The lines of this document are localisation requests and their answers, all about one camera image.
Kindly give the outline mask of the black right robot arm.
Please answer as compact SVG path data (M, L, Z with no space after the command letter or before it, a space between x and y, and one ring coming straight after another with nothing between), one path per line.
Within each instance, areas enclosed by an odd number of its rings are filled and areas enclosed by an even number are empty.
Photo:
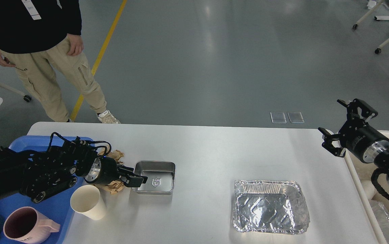
M349 151L360 162L374 164L371 183L389 201L389 138L369 124L378 112L362 99L337 102L346 108L346 120L337 134L318 128L323 135L322 147L336 157L343 158Z

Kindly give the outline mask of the person's left hand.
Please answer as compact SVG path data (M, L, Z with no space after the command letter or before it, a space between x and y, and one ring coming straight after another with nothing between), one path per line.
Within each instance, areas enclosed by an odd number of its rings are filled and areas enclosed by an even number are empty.
M84 43L81 35L67 34L69 40L68 56L75 57L82 53L84 50Z

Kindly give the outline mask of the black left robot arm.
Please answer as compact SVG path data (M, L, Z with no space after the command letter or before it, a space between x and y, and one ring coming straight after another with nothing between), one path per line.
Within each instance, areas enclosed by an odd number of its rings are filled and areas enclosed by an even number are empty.
M0 200L19 193L40 203L74 187L82 177L88 184L140 187L147 176L109 157L106 141L68 140L57 132L49 137L45 151L0 149Z

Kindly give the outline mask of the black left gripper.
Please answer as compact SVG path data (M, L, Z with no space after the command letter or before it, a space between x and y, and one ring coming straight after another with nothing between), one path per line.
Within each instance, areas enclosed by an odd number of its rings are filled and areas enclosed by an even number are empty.
M141 187L147 182L147 176L128 174L120 176L120 173L134 173L134 168L125 165L117 165L113 158L97 158L93 162L89 173L84 177L88 184L108 185L113 181L121 180L125 187Z

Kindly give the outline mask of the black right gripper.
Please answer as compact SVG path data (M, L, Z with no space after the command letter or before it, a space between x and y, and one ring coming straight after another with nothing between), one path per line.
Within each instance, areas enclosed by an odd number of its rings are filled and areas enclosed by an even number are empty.
M339 134L331 134L325 128L318 127L323 135L322 147L341 158L345 157L348 149L363 163L373 163L378 154L389 149L389 139L368 123L378 116L378 111L362 99L353 99L349 103L337 99L337 102L347 110L346 122ZM336 147L333 142L340 142L341 146Z

